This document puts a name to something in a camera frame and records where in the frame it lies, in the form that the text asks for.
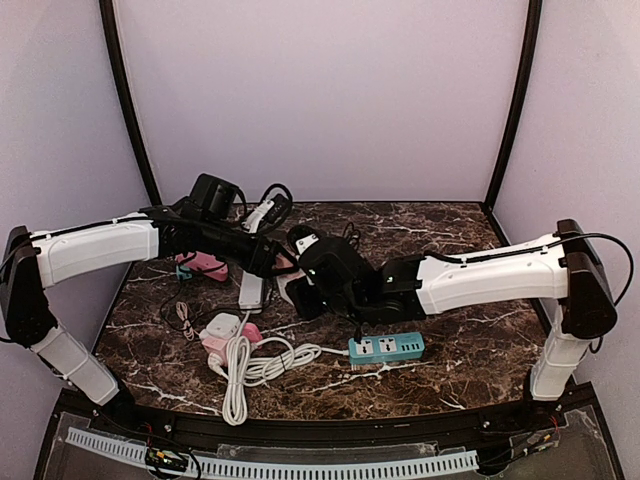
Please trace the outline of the pink charger plug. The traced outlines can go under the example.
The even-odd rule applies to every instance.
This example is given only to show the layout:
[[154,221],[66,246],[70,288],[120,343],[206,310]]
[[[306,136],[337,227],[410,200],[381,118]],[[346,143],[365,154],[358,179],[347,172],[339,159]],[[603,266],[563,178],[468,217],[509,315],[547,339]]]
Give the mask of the pink charger plug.
[[281,254],[279,254],[276,258],[276,266],[278,276],[296,273],[299,271],[299,266],[296,258],[289,259]]

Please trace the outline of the white cube socket adapter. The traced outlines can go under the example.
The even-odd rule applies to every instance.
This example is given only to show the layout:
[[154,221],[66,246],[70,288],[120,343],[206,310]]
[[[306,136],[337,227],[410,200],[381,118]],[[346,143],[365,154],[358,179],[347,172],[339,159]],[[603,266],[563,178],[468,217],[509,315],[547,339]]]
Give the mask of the white cube socket adapter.
[[302,274],[300,272],[296,272],[296,273],[291,273],[291,274],[286,274],[286,275],[280,275],[276,278],[276,282],[277,282],[277,286],[278,286],[278,290],[279,290],[279,294],[280,297],[292,304],[293,301],[291,300],[291,297],[289,296],[289,294],[286,291],[286,287],[287,285],[292,282],[295,281],[297,279],[299,279],[302,276]]

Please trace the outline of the pink triangular power socket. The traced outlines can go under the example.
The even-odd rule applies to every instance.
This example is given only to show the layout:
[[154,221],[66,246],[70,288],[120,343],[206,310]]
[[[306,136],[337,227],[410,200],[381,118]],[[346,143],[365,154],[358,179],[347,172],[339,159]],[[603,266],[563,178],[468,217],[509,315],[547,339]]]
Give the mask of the pink triangular power socket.
[[228,278],[227,264],[210,254],[194,252],[177,255],[175,262],[176,267],[189,268],[193,278],[204,276],[217,282],[225,282]]

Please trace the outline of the teal charger plug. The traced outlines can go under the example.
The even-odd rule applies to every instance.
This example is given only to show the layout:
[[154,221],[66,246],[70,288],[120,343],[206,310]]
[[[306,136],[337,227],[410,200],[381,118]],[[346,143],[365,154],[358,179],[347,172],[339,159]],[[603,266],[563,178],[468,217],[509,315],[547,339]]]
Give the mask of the teal charger plug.
[[193,278],[191,270],[189,268],[176,267],[176,276],[179,281],[188,281]]

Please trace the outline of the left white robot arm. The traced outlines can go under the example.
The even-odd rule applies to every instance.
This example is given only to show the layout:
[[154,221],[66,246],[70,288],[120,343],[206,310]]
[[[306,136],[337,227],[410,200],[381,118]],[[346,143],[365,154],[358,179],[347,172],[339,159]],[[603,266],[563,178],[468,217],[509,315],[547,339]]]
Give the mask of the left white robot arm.
[[212,254],[261,278],[295,271],[279,242],[219,222],[187,219],[167,206],[58,231],[31,233],[24,226],[9,235],[1,263],[1,312],[9,343],[20,345],[103,407],[126,398],[111,371],[53,315],[46,289],[65,280],[115,265]]

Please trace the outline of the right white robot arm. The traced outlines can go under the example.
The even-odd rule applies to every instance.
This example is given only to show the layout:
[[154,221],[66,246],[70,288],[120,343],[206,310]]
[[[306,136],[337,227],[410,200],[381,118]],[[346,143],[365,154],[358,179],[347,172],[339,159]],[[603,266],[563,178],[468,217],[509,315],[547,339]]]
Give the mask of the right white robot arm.
[[572,219],[552,234],[508,247],[444,255],[432,251],[374,268],[342,236],[306,225],[287,235],[303,279],[287,285],[299,315],[331,312],[356,327],[423,320],[476,304],[546,298],[557,302],[551,332],[528,377],[529,397],[558,400],[587,351],[618,315],[591,235]]

